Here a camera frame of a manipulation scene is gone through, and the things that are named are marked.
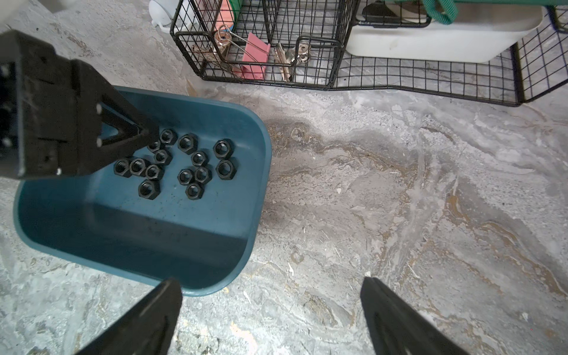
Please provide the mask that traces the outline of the black nut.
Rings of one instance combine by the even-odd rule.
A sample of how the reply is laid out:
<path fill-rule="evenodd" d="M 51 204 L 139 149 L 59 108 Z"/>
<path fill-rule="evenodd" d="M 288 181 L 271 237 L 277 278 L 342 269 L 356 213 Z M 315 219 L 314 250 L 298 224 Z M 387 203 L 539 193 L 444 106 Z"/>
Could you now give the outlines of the black nut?
<path fill-rule="evenodd" d="M 219 179 L 232 180 L 236 175 L 237 169 L 231 160 L 225 159 L 219 161 L 216 166 L 216 172 Z"/>

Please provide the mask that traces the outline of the dark teal storage box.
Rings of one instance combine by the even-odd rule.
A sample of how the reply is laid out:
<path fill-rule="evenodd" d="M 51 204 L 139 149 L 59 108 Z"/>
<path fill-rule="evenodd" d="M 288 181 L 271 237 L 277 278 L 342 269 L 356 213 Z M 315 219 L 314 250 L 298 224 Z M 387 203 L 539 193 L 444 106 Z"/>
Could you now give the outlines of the dark teal storage box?
<path fill-rule="evenodd" d="M 112 167 L 27 180 L 13 204 L 17 234 L 33 249 L 112 275 L 149 285 L 175 278 L 186 296 L 220 291 L 253 250 L 272 159 L 264 123 L 239 104 L 127 87 L 121 94 L 161 129 L 195 134 L 211 170 L 214 144 L 230 140 L 235 177 L 214 175 L 202 198 L 190 200 L 177 178 L 191 160 L 174 148 L 153 200 L 138 194 L 140 178 Z"/>

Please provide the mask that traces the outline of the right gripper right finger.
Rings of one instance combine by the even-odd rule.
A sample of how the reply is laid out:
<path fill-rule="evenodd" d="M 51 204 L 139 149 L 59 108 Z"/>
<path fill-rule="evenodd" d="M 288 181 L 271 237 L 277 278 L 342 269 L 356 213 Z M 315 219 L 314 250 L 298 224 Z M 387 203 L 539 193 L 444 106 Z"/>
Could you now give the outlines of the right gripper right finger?
<path fill-rule="evenodd" d="M 363 313 L 376 354 L 466 354 L 386 284 L 365 277 Z"/>

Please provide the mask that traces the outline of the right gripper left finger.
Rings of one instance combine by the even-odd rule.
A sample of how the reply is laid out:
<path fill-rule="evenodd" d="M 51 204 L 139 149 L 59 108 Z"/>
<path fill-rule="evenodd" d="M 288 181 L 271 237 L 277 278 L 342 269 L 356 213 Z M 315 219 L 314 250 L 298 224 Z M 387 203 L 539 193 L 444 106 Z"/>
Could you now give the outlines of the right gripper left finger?
<path fill-rule="evenodd" d="M 167 354 L 183 295 L 180 283 L 162 281 L 80 354 Z"/>

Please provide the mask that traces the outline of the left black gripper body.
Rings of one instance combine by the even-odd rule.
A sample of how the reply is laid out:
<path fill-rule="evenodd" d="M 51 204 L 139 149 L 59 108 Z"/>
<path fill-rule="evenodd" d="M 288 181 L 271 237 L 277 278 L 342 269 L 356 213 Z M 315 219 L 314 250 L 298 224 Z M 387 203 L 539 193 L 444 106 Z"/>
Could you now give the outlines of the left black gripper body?
<path fill-rule="evenodd" d="M 90 64 L 17 30 L 1 34 L 3 178 L 89 175 L 158 136 L 158 125 Z"/>

